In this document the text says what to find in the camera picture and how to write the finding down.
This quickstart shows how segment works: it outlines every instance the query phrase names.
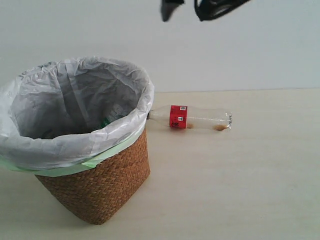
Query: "wastebasket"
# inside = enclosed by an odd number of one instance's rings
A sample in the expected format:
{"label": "wastebasket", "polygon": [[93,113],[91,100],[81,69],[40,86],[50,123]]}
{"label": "wastebasket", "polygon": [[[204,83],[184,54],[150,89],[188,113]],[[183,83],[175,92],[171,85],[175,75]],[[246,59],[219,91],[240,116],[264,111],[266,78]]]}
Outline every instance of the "wastebasket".
{"label": "wastebasket", "polygon": [[103,57],[28,70],[2,89],[0,163],[35,174],[68,210],[109,220],[150,174],[146,71]]}

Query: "white wall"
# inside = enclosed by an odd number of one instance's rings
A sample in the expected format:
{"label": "white wall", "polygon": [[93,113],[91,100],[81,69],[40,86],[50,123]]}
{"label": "white wall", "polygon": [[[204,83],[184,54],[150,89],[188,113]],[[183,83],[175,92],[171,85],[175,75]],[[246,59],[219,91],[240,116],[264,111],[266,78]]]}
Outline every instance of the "white wall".
{"label": "white wall", "polygon": [[157,92],[320,87],[320,0],[252,0],[199,22],[193,0],[0,0],[0,82],[100,55],[146,68]]}

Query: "brown liquid residue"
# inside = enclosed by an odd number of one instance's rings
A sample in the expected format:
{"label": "brown liquid residue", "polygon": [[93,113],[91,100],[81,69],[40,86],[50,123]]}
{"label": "brown liquid residue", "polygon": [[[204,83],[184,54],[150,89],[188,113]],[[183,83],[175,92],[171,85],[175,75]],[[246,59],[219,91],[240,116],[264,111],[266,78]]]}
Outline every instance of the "brown liquid residue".
{"label": "brown liquid residue", "polygon": [[228,126],[227,125],[222,125],[222,124],[218,124],[212,127],[213,130],[218,131],[218,132],[222,132],[223,130],[227,129]]}
{"label": "brown liquid residue", "polygon": [[193,129],[195,126],[192,124],[192,123],[188,123],[187,125],[186,125],[186,128],[187,129]]}

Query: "black object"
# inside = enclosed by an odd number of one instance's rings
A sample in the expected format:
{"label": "black object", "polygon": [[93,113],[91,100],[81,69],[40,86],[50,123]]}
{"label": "black object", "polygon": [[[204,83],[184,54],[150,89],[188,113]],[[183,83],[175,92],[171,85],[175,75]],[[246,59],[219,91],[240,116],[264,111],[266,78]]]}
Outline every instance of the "black object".
{"label": "black object", "polygon": [[201,22],[218,19],[250,0],[194,0],[194,10]]}

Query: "woven basket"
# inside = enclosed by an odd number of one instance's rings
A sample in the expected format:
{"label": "woven basket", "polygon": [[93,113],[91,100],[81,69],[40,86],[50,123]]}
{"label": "woven basket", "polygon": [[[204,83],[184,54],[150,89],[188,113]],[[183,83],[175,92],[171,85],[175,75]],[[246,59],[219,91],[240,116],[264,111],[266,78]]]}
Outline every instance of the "woven basket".
{"label": "woven basket", "polygon": [[129,200],[149,174],[144,130],[133,145],[93,169],[66,176],[36,177],[78,218],[101,225]]}

